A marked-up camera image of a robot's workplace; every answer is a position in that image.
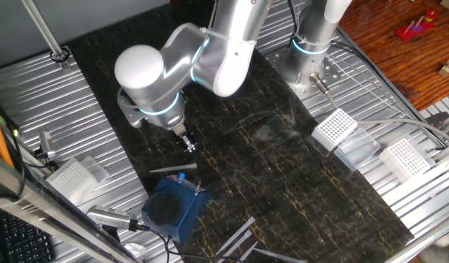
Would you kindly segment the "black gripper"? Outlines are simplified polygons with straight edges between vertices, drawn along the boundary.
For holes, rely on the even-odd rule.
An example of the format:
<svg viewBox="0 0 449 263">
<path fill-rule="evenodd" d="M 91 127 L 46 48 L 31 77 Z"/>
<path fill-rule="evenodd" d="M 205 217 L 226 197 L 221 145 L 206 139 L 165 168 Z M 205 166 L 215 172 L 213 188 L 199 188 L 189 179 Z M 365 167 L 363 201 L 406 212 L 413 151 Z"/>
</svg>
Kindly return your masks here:
<svg viewBox="0 0 449 263">
<path fill-rule="evenodd" d="M 190 153 L 196 150 L 195 144 L 192 143 L 185 126 L 176 126 L 173 128 L 173 132 L 179 137 L 180 144 L 184 150 L 187 150 Z"/>
</svg>

